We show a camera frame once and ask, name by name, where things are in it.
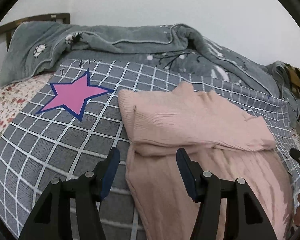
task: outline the pink sweater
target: pink sweater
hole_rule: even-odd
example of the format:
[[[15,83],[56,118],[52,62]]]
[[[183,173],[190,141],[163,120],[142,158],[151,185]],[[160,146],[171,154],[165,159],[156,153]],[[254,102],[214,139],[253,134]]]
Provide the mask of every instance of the pink sweater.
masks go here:
[[[194,92],[181,82],[173,92],[119,92],[130,140],[126,180],[148,240],[188,240],[199,204],[187,195],[176,164],[183,147],[193,161],[220,179],[244,178],[264,208],[278,240],[292,215],[289,176],[274,152],[262,117],[254,117],[214,91]],[[217,240],[223,239],[221,201]]]

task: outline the gray blanket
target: gray blanket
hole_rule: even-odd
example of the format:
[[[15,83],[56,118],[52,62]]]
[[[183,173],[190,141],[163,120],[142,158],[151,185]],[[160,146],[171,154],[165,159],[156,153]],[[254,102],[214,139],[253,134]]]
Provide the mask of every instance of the gray blanket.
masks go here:
[[[118,27],[78,26],[57,22],[21,24],[11,39],[0,73],[0,87],[30,78],[44,70],[54,71],[62,53],[92,49],[121,60],[144,63],[179,73],[192,73],[237,83],[288,101],[291,126],[300,113],[300,100],[281,82],[279,87],[268,66],[251,60],[203,38],[184,24]]]
[[[38,113],[55,96],[49,83],[69,83],[90,72],[90,84],[115,90],[90,99],[80,122],[64,107]],[[65,60],[40,92],[9,124],[0,139],[0,216],[18,237],[36,200],[54,177],[74,179],[93,169],[117,147],[121,160],[109,196],[99,205],[107,240],[146,240],[125,181],[129,140],[118,106],[121,89],[171,91],[182,80],[196,91],[215,90],[249,114],[262,116],[275,137],[277,154],[291,174],[294,207],[298,206],[300,166],[289,155],[296,147],[283,100],[223,80],[116,61]],[[73,237],[79,239],[71,203]]]

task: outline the pink star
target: pink star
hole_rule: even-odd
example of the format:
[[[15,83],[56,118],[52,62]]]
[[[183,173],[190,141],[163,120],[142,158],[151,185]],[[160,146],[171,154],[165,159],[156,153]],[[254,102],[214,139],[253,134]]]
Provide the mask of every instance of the pink star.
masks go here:
[[[72,83],[50,83],[54,97],[36,114],[62,106],[66,111],[82,121],[88,99],[95,98],[114,90],[90,85],[89,70]]]

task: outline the gray plaid sheet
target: gray plaid sheet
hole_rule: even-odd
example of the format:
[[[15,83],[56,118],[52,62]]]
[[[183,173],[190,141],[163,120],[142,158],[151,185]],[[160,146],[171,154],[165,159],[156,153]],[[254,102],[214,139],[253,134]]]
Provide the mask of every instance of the gray plaid sheet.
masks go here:
[[[145,232],[125,181],[129,141],[119,106],[120,89],[171,91],[181,80],[196,91],[210,91],[255,116],[262,116],[277,142],[277,153],[291,174],[295,208],[300,192],[300,167],[289,156],[296,147],[289,130],[286,102],[214,78],[173,73],[143,64],[68,59],[49,80],[72,82],[87,69],[91,84],[115,90],[90,100],[82,122],[62,108],[35,113],[52,97],[49,84],[16,116],[0,140],[0,216],[18,237],[36,200],[54,177],[74,179],[93,169],[111,147],[121,153],[120,165],[109,196],[97,203],[108,240],[145,240]],[[79,239],[75,203],[71,202],[74,239]]]

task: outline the white grid pattern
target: white grid pattern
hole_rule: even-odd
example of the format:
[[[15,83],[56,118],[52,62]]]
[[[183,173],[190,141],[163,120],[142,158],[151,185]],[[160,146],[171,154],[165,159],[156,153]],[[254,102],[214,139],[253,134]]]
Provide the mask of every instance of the white grid pattern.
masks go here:
[[[230,100],[232,103],[236,104],[237,106],[240,106],[241,108],[243,108],[245,111],[247,111],[248,113],[254,115],[254,116],[262,116],[265,120],[266,123],[269,127],[269,129],[271,130],[271,132],[273,133],[275,139],[276,139],[276,143],[277,143],[277,150],[278,150],[278,154],[282,159],[282,163],[285,165],[287,171],[292,174],[292,178],[293,178],[293,183],[292,183],[292,187],[293,187],[293,197],[294,197],[294,201],[295,201],[295,208],[297,207],[297,200],[296,197],[298,195],[298,193],[300,192],[300,167],[299,165],[289,156],[289,150],[292,147],[296,147],[294,144],[294,141],[291,137],[290,134],[290,130],[289,130],[289,119],[288,119],[288,109],[287,109],[287,104],[286,102],[277,99],[277,98],[273,98],[273,97],[269,97],[263,93],[260,92],[256,92],[253,90],[249,90],[247,88],[241,87],[239,85],[233,84],[233,83],[229,83],[226,82],[224,80],[217,80],[214,78],[204,78],[204,77],[200,77],[200,82],[194,82],[195,80],[195,76],[192,75],[185,75],[185,74],[179,74],[179,73],[172,73],[169,70],[161,70],[161,69],[157,69],[157,68],[153,68],[153,67],[149,67],[149,66],[145,66],[142,64],[134,64],[134,66],[138,66],[139,69],[135,70],[133,67],[130,68],[131,63],[127,62],[126,64],[123,65],[119,65],[118,63],[116,64],[116,61],[114,60],[112,63],[105,63],[102,62],[101,60],[99,61],[90,61],[90,60],[78,60],[78,59],[71,59],[72,63],[69,65],[61,65],[62,68],[66,69],[64,75],[61,75],[60,71],[57,71],[54,75],[54,77],[59,77],[60,80],[59,82],[61,82],[64,78],[70,78],[71,80],[75,80],[77,77],[79,77],[80,75],[83,74],[83,71],[85,71],[89,65],[91,64],[96,64],[94,66],[93,69],[90,70],[90,80],[93,82],[98,82],[99,85],[102,86],[113,86],[114,90],[117,90],[119,87],[120,88],[125,88],[125,89],[130,89],[133,91],[138,91],[140,89],[137,88],[137,86],[139,84],[141,85],[145,85],[149,87],[149,90],[161,90],[161,91],[169,91],[171,89],[169,89],[169,87],[176,87],[179,82],[181,80],[186,80],[188,82],[191,82],[194,85],[194,89],[196,90],[202,90],[202,91],[206,91],[208,92],[211,89],[214,89],[218,94],[222,95],[223,97],[227,98],[228,100]],[[107,70],[106,73],[104,72],[100,72],[98,67],[99,66],[108,66],[109,69]],[[122,70],[121,74],[118,75],[113,75],[110,74],[112,70],[117,69],[117,70]],[[69,77],[67,76],[68,72],[70,70],[77,70],[78,73],[76,76],[73,77]],[[129,71],[130,73],[134,73],[136,75],[135,80],[134,79],[127,79],[125,78],[125,73]],[[159,78],[157,76],[158,74],[162,74],[163,76],[165,75],[165,78]],[[98,79],[94,79],[94,75],[103,75],[104,78],[101,80]],[[151,83],[146,83],[146,82],[141,82],[139,79],[140,77],[147,77],[151,79]],[[112,83],[112,82],[108,82],[107,78],[116,78],[118,81],[117,83]],[[133,82],[133,86],[126,86],[121,84],[122,81],[129,81],[129,82]],[[163,87],[157,86],[155,84],[155,82],[162,82],[164,85]],[[31,104],[33,104],[33,109],[34,110],[36,107],[38,106],[43,106],[43,104],[41,103],[43,100],[45,100],[45,98],[47,96],[53,96],[51,90],[50,92],[42,92],[40,91],[39,94],[43,95],[43,98],[38,102],[34,102],[31,101]],[[29,213],[30,211],[21,204],[20,200],[19,200],[19,195],[18,195],[18,184],[20,181],[22,181],[23,183],[25,183],[30,189],[32,189],[34,191],[33,193],[33,197],[32,197],[32,207],[35,204],[36,201],[36,194],[39,193],[41,194],[42,192],[39,190],[39,183],[42,179],[42,176],[44,174],[44,171],[46,168],[49,168],[50,170],[63,175],[66,177],[67,180],[69,179],[74,179],[76,178],[76,176],[73,174],[80,156],[82,155],[82,153],[87,154],[87,155],[91,155],[91,156],[96,156],[96,157],[100,157],[100,158],[106,158],[106,155],[98,153],[98,152],[94,152],[94,151],[90,151],[87,149],[84,149],[86,144],[89,142],[89,139],[92,135],[97,135],[97,136],[102,136],[104,138],[108,138],[108,139],[113,139],[113,143],[112,143],[112,147],[115,147],[117,145],[117,143],[119,141],[122,142],[129,142],[127,139],[124,138],[120,138],[120,134],[122,132],[122,128],[123,128],[123,124],[120,120],[117,120],[115,118],[111,118],[111,117],[106,117],[103,116],[103,114],[105,113],[105,111],[108,108],[113,108],[113,109],[118,109],[118,106],[114,106],[111,105],[110,102],[113,98],[117,97],[116,92],[113,92],[111,94],[109,94],[109,98],[107,99],[106,102],[102,102],[102,101],[98,101],[98,98],[94,98],[92,99],[93,102],[96,103],[100,103],[103,104],[103,108],[101,110],[101,112],[99,114],[95,114],[95,113],[91,113],[89,111],[85,111],[84,114],[86,115],[90,115],[93,117],[96,117],[96,121],[94,122],[94,124],[92,125],[91,129],[85,129],[85,128],[81,128],[81,127],[77,127],[75,125],[73,125],[73,122],[75,121],[75,118],[72,118],[72,120],[69,123],[63,123],[60,121],[56,121],[56,118],[65,110],[63,110],[62,108],[59,109],[58,113],[52,118],[52,119],[48,119],[48,118],[44,118],[43,114],[40,115],[35,115],[35,114],[31,114],[31,111],[28,111],[28,113],[26,111],[21,111],[21,114],[24,115],[24,117],[22,118],[21,122],[19,124],[15,124],[12,123],[11,126],[13,126],[14,131],[12,133],[12,135],[9,138],[6,138],[5,135],[2,136],[2,140],[4,140],[6,142],[2,152],[4,152],[7,144],[9,143],[10,145],[12,145],[15,149],[13,151],[13,153],[11,154],[11,158],[9,163],[6,163],[3,158],[1,157],[0,154],[0,162],[3,162],[5,166],[9,167],[10,170],[12,171],[12,173],[14,175],[16,175],[18,177],[18,182],[17,182],[17,187],[16,187],[16,194],[13,195],[5,186],[6,184],[6,176],[7,176],[7,172],[8,169],[6,170],[6,174],[5,174],[5,181],[4,183],[1,183],[1,185],[4,187],[5,191],[13,197],[13,199],[16,201],[16,216],[13,216],[12,213],[10,212],[10,210],[6,207],[6,202],[5,202],[5,194],[4,194],[4,200],[2,201],[0,199],[0,202],[4,205],[5,207],[5,218],[2,218],[2,220],[7,224],[7,219],[6,219],[6,212],[9,212],[13,218],[17,221],[17,228],[18,231],[17,232],[13,232],[16,236],[18,236],[20,234],[20,230],[19,230],[19,226],[23,226],[22,223],[19,222],[18,219],[18,209],[17,206],[19,205],[21,208],[23,208],[27,213]],[[35,119],[35,121],[33,121],[33,123],[30,125],[30,127],[28,129],[25,129],[21,126],[22,122],[25,121],[26,117],[32,117]],[[115,133],[115,136],[111,136],[111,135],[106,135],[103,134],[101,132],[95,131],[95,128],[97,127],[98,123],[100,120],[108,120],[114,123],[118,123],[118,129]],[[43,131],[38,134],[35,133],[33,131],[31,131],[31,127],[36,125],[36,122],[38,120],[42,120],[42,121],[46,121],[48,122],[48,124],[44,127]],[[65,126],[64,130],[61,132],[61,134],[58,136],[58,138],[55,139],[51,139],[48,136],[44,135],[45,131],[47,129],[49,129],[51,124],[58,124],[58,125],[63,125]],[[82,142],[81,146],[78,147],[74,147],[71,146],[67,143],[63,143],[61,142],[61,138],[66,134],[66,132],[68,131],[69,128],[73,128],[76,129],[78,131],[83,131],[87,133],[87,136],[85,138],[85,140]],[[14,144],[10,141],[10,139],[12,138],[12,136],[14,135],[14,133],[16,132],[16,130],[19,129],[24,133],[23,137],[21,138],[21,140],[19,141],[18,144]],[[34,145],[31,147],[31,150],[29,152],[24,151],[22,148],[20,148],[20,143],[23,140],[23,138],[26,136],[26,134],[31,134],[37,137],[36,142],[34,143]],[[44,139],[48,142],[53,143],[53,148],[50,150],[48,157],[46,158],[45,161],[42,161],[38,158],[36,158],[35,156],[33,156],[31,153],[35,147],[35,145],[38,143],[39,139]],[[77,152],[74,161],[72,162],[72,165],[69,169],[69,171],[65,171],[62,170],[58,167],[53,166],[52,164],[49,164],[49,160],[51,159],[54,150],[56,149],[56,147],[60,145],[63,146],[65,148],[68,148],[70,150],[74,150]],[[21,153],[23,153],[26,156],[26,160],[24,161],[21,170],[19,173],[15,172],[11,167],[11,161],[13,159],[13,156],[16,152],[16,150],[20,151]],[[35,186],[31,185],[31,183],[29,183],[25,178],[22,177],[22,173],[24,171],[24,168],[26,166],[26,162],[28,159],[32,159],[35,162],[39,163],[40,165],[42,165],[41,171],[39,173],[38,179],[36,181]],[[121,160],[120,161],[120,165],[125,165],[125,161]],[[111,192],[116,193],[116,194],[120,194],[120,195],[130,195],[130,192],[126,189],[123,188],[116,188],[116,187],[112,187],[111,188]],[[138,225],[138,212],[136,210],[136,208],[132,205],[131,208],[133,209],[133,217],[131,218],[130,222],[117,222],[117,221],[110,221],[107,220],[105,218],[100,218],[103,224],[106,225],[110,225],[112,227],[115,228],[131,228],[131,234],[130,234],[130,240],[135,240],[137,237],[137,230],[142,230],[142,226]]]

